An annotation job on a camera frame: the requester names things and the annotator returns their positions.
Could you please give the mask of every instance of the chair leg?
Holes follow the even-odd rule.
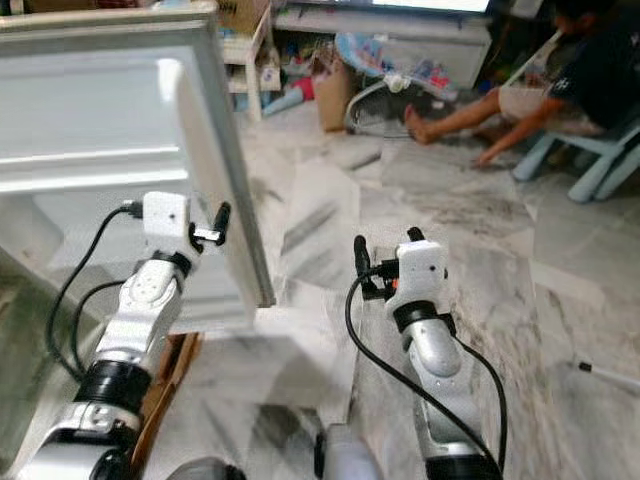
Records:
[[[549,134],[546,134],[538,140],[538,143],[533,146],[529,153],[516,165],[516,168],[511,171],[513,177],[520,182],[531,180],[554,141],[555,137]]]
[[[600,158],[591,165],[591,168],[580,177],[580,180],[571,187],[571,190],[569,190],[569,198],[578,203],[590,201],[618,155],[620,155],[620,150],[618,149],[606,155],[601,155]]]
[[[602,182],[602,185],[596,192],[595,198],[598,200],[606,200],[613,192],[624,182],[631,174],[640,168],[640,145],[631,150],[622,160],[619,166]]]

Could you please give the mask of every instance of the red object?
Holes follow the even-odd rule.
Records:
[[[296,88],[296,87],[302,90],[302,96],[305,102],[308,102],[309,100],[313,100],[315,98],[311,77],[305,77],[301,80],[298,80],[296,83],[293,84],[293,88]]]

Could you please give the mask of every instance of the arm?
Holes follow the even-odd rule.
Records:
[[[477,160],[476,166],[483,167],[491,163],[499,153],[513,147],[518,142],[540,130],[551,116],[567,104],[566,100],[548,97],[540,108],[528,117],[523,118],[507,135],[502,137],[484,152]]]

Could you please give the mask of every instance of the hand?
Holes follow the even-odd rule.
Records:
[[[484,168],[489,166],[491,161],[496,157],[497,152],[493,152],[490,148],[489,150],[485,150],[485,152],[475,159],[473,162],[473,166],[476,168]]]

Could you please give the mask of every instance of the blue plastic chair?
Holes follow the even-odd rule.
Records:
[[[512,174],[516,180],[521,182],[531,180],[549,149],[556,140],[559,140],[598,155],[591,167],[571,187],[569,198],[578,203],[588,202],[594,197],[603,200],[608,198],[633,173],[635,168],[638,168],[640,149],[634,148],[603,182],[616,158],[625,151],[626,145],[638,134],[640,134],[640,119],[637,117],[637,109],[634,109],[634,115],[631,116],[630,121],[624,122],[620,128],[612,129],[599,137],[580,137],[547,132],[518,163]]]

